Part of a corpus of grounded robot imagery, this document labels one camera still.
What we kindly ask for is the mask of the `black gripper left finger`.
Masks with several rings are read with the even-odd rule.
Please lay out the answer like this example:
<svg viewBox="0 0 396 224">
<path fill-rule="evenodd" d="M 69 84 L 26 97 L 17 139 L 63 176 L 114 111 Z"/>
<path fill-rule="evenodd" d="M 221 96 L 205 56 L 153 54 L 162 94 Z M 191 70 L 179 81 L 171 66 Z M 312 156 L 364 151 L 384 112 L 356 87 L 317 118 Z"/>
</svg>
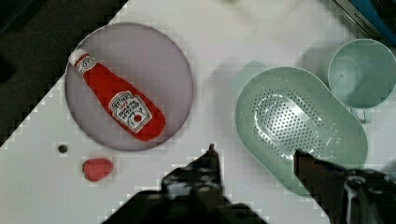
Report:
<svg viewBox="0 0 396 224">
<path fill-rule="evenodd" d="M 161 194 L 171 202 L 223 201 L 221 167 L 215 144 L 210 143 L 198 159 L 166 175 L 161 182 Z"/>
</svg>

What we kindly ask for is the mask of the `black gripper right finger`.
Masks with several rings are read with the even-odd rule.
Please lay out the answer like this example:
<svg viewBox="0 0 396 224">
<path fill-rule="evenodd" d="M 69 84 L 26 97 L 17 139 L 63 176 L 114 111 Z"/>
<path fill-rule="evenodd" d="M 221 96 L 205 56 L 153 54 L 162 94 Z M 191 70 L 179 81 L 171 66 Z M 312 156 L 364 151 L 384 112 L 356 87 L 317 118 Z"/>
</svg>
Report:
<svg viewBox="0 0 396 224">
<path fill-rule="evenodd" d="M 395 179 L 373 169 L 347 169 L 302 150 L 293 170 L 331 224 L 396 224 Z"/>
</svg>

